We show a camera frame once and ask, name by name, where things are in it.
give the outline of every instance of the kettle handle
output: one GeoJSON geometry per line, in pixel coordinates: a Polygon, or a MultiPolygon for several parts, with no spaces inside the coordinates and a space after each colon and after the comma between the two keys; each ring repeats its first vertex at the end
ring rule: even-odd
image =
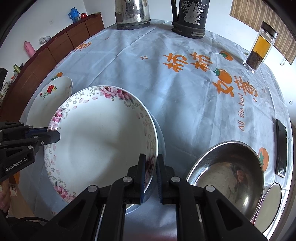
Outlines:
{"type": "Polygon", "coordinates": [[[173,12],[173,22],[178,22],[178,10],[176,5],[176,0],[170,0],[172,3],[172,12],[173,12]]]}

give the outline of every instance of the white wall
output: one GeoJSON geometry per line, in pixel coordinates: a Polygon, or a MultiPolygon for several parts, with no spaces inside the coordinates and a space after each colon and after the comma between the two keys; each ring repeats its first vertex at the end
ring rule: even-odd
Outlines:
{"type": "MultiPolygon", "coordinates": [[[[115,0],[83,0],[88,14],[102,12],[105,27],[116,22],[114,5],[115,0]]],[[[148,0],[151,19],[163,19],[172,21],[172,10],[170,0],[148,0]]],[[[229,16],[232,0],[210,0],[210,6],[205,28],[215,32],[249,50],[257,36],[257,32],[244,23],[229,16]]],[[[290,65],[287,61],[280,66],[283,56],[273,47],[265,64],[274,73],[284,95],[290,119],[296,125],[296,61],[290,65]]]]}
{"type": "Polygon", "coordinates": [[[73,21],[68,17],[71,8],[86,12],[83,0],[38,0],[16,22],[0,48],[0,67],[8,70],[5,82],[13,75],[13,66],[29,59],[24,42],[29,41],[39,49],[39,38],[53,37],[73,21]]]}

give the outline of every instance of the human hand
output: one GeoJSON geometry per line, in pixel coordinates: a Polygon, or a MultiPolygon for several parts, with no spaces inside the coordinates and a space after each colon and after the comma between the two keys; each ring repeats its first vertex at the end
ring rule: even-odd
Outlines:
{"type": "Polygon", "coordinates": [[[6,179],[0,185],[2,187],[2,191],[0,192],[0,210],[5,213],[10,207],[9,180],[6,179]]]}

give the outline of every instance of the black phone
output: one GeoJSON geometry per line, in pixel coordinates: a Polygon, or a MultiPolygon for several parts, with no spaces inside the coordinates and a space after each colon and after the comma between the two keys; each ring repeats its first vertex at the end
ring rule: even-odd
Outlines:
{"type": "Polygon", "coordinates": [[[287,130],[279,119],[276,120],[276,174],[285,177],[287,168],[287,130]]]}

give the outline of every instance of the red round object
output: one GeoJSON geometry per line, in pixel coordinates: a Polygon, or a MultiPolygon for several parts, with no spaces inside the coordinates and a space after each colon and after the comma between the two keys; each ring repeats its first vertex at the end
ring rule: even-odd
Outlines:
{"type": "Polygon", "coordinates": [[[83,18],[86,18],[86,16],[87,16],[86,13],[82,13],[82,14],[80,15],[80,18],[83,19],[83,18]]]}

